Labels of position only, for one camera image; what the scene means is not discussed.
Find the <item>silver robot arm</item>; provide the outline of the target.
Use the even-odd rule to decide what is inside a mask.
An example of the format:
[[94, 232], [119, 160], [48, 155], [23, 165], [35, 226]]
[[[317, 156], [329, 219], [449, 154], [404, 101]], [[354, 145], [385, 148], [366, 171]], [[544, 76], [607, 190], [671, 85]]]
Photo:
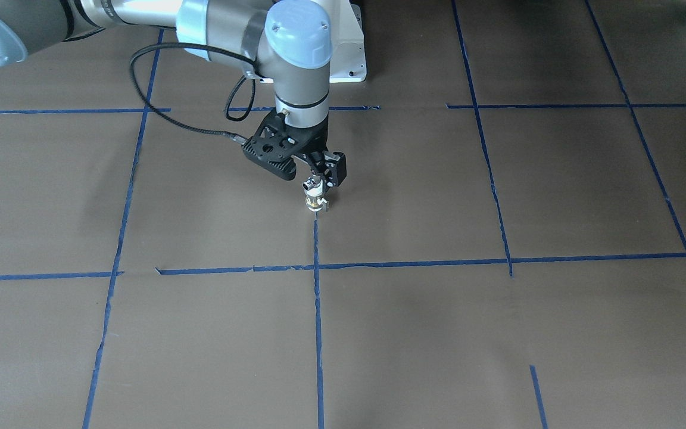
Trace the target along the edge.
[[132, 84], [148, 109], [174, 124], [137, 82], [136, 62], [149, 52], [185, 49], [239, 69], [242, 81], [271, 79], [275, 106], [253, 136], [193, 132], [236, 141], [246, 158], [286, 181], [303, 161], [312, 173], [307, 190], [326, 192], [344, 181], [345, 155], [327, 146], [333, 22], [318, 2], [0, 1], [0, 66], [110, 27], [136, 25], [172, 30], [177, 39], [146, 46], [130, 59]]

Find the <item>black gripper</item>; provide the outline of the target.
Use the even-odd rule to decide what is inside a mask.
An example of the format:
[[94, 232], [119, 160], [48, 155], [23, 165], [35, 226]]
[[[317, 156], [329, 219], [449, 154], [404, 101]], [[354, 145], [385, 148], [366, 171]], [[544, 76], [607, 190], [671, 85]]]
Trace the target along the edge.
[[310, 128], [293, 127], [293, 155], [307, 163], [313, 175], [321, 177], [323, 190], [340, 186], [347, 177], [346, 155], [328, 150], [328, 130], [329, 122]]

